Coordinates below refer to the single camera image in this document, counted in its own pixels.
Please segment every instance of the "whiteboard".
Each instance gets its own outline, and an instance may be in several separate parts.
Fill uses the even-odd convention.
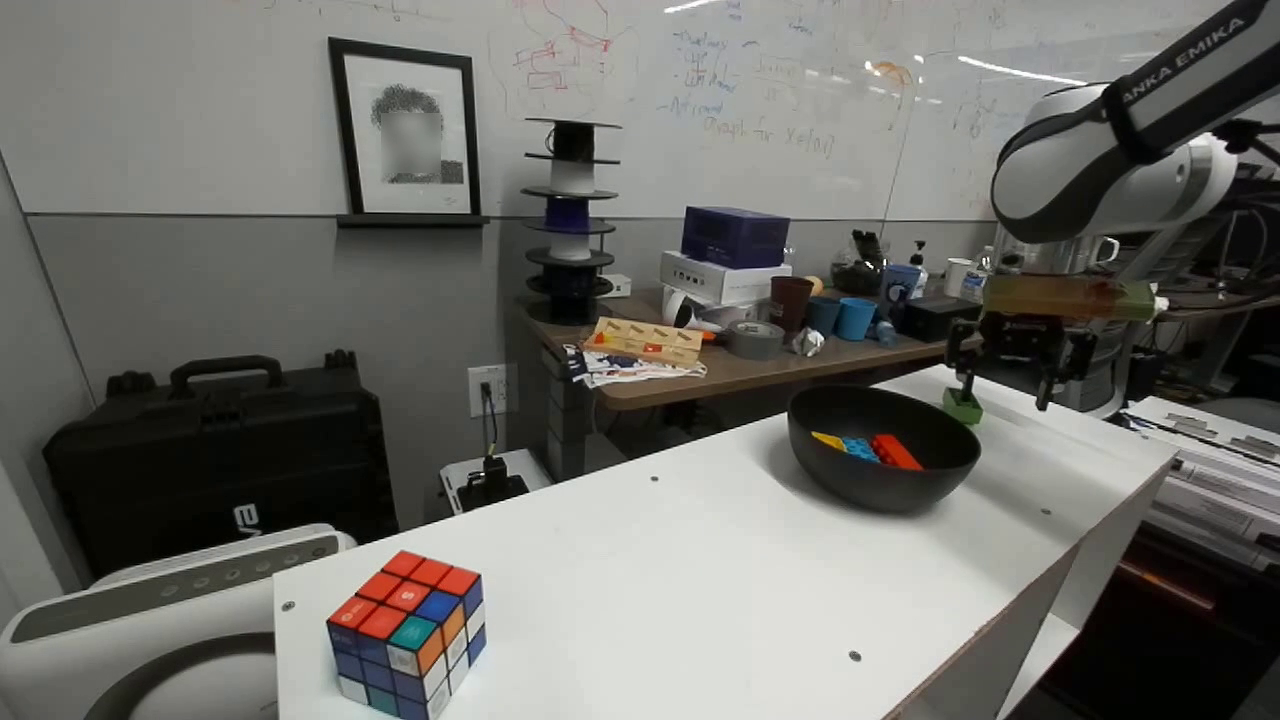
[[[527,216],[545,129],[599,118],[609,216],[981,219],[1057,86],[1218,0],[4,0],[0,151],[29,213],[344,213],[327,36],[476,62],[481,195]]]

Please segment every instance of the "framed picture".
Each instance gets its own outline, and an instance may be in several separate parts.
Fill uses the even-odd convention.
[[[470,62],[327,40],[353,216],[481,219]]]

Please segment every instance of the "electrical outlet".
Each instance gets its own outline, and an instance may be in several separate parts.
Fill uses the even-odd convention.
[[[513,406],[513,370],[509,363],[476,363],[469,370],[469,400],[470,400],[470,415],[482,415],[482,398],[481,384],[489,384],[493,391],[493,409],[503,415]]]
[[[609,283],[604,298],[633,298],[633,277],[623,277],[623,273],[599,273],[599,279]]]

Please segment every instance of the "black case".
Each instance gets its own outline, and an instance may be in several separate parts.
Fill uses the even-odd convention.
[[[379,406],[353,353],[312,374],[196,359],[168,390],[111,377],[108,406],[44,459],[97,577],[317,521],[356,542],[394,533]]]

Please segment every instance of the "rubik's cube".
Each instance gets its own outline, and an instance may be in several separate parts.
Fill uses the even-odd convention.
[[[394,553],[327,618],[336,688],[403,720],[435,720],[482,653],[481,577]]]

